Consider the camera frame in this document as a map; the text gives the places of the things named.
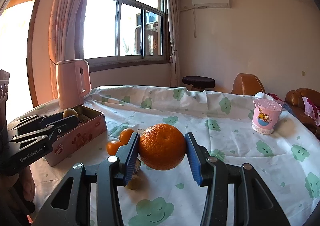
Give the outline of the left human hand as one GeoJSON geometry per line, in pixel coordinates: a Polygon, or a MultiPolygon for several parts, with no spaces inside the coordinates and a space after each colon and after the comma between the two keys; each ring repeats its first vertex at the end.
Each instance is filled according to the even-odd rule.
{"type": "Polygon", "coordinates": [[[35,197],[35,182],[29,166],[18,174],[9,177],[9,186],[13,186],[18,180],[22,184],[23,197],[26,201],[32,202],[35,197]]]}

